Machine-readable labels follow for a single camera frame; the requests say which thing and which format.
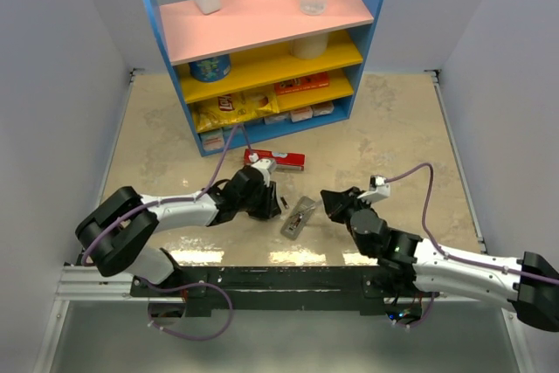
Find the shelf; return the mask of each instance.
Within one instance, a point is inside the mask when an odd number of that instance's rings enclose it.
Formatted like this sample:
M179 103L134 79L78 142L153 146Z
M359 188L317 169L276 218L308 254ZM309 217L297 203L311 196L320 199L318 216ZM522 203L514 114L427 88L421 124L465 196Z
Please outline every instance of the shelf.
M263 142L264 140L270 140L275 137L280 137L281 135L289 135L291 133L297 133L298 131L307 130L309 128L315 128L319 126L324 126L326 124L331 124L333 122L338 122L346 120L348 115L346 111L340 106L334 108L334 112L328 115L322 115L320 117L313 117L309 120L291 122L290 120L276 122L275 124L258 124L253 126L247 126L246 131L251 139L251 143ZM233 140L231 141L231 149L239 148L245 145L245 138L240 133L237 133ZM211 152L205 152L204 155L213 155L216 153L221 153L223 150L212 150Z
M289 53L288 43L279 43L231 55L231 72L217 82L204 83L190 76L188 65L176 70L187 104L219 95L268 85L305 74L356 65L362 56L345 31L330 34L327 50L316 59L301 60Z
M180 65L305 35L373 22L362 0L328 0L324 13L308 16L299 0L221 0L204 15L194 1L160 6L170 62Z
M307 105L319 104L327 100L337 100L344 96L353 95L353 87L349 84L349 80L343 74L342 69L328 72L328 76L330 77L330 85L328 87L279 95L279 111L291 111L292 109L306 107Z

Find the paper towel roll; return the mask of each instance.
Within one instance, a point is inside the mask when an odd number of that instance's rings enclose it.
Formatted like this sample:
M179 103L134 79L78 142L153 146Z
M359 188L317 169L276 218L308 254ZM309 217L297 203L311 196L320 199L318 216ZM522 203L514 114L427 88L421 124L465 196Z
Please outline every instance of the paper towel roll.
M289 52L297 59L314 59L326 51L328 33L311 35L309 37L292 39L289 42Z

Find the pink shelf top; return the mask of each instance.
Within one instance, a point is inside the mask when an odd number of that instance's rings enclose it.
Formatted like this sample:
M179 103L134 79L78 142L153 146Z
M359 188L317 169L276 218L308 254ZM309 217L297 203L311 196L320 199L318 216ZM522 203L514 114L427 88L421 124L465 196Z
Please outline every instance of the pink shelf top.
M299 0L221 0L210 15L189 0L160 12L173 65L373 22L362 0L328 0L315 17L299 10Z

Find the label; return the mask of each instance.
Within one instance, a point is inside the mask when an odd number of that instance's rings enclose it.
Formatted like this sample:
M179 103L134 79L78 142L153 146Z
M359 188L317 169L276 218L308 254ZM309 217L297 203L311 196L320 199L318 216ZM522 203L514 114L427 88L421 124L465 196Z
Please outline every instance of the label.
M220 111L233 111L235 109L230 95L218 96L217 105Z

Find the blue shelf frame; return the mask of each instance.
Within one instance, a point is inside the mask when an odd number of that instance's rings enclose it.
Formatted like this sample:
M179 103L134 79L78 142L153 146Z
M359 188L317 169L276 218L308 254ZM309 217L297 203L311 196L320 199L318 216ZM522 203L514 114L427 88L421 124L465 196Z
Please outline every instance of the blue shelf frame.
M369 12L374 17L374 20L372 24L365 24L365 25L360 25L354 28L347 29L349 36L351 37L351 39L357 46L357 49L359 50L359 52L364 58L363 62L360 65L348 66L348 67L344 67L343 69L346 77L349 80L349 83L351 83L351 86L354 89L354 94L347 98L335 100L334 101L335 110L330 115L323 115L321 117L316 117L310 120L305 120L297 123L292 123L290 121L283 121L269 126L264 124L247 126L246 129L248 131L251 142L255 142L255 143L263 142L264 140L269 140L274 137L289 135L291 133L296 133L298 131L323 126L325 124L331 124L333 122L347 120L349 118L355 102L357 88L359 87L359 83L361 82L361 77L365 69L366 58L369 55L369 49L373 41L373 36L375 34L376 23L378 22L381 9L383 7L383 0L362 0L362 1L369 9ZM186 116L186 120L189 124L190 131L194 136L194 140L196 141L196 145L198 147L198 150L200 151L200 155L207 156L207 155L213 155L215 153L221 152L221 150L213 150L210 152L206 152L202 148L202 142L200 141L200 136L198 135L196 131L196 127L194 125L194 121L192 120L192 114L190 113L190 108L184 101L183 90L181 88L181 84L179 83L179 78L178 78L176 68L171 65L169 59L167 42L165 40L165 33L163 31L161 14L159 11L159 3L157 2L157 0L143 0L143 3L146 9L146 13L148 14L148 21L151 26L151 30L154 34L157 47L159 48L159 53L161 53L162 55L163 63L165 63L167 72L169 73L171 81L173 82L173 87L175 88L178 99L181 103L181 106L183 107L184 115ZM233 138L231 142L231 147L233 149L242 147L244 145L245 142L243 136L235 136L235 138Z

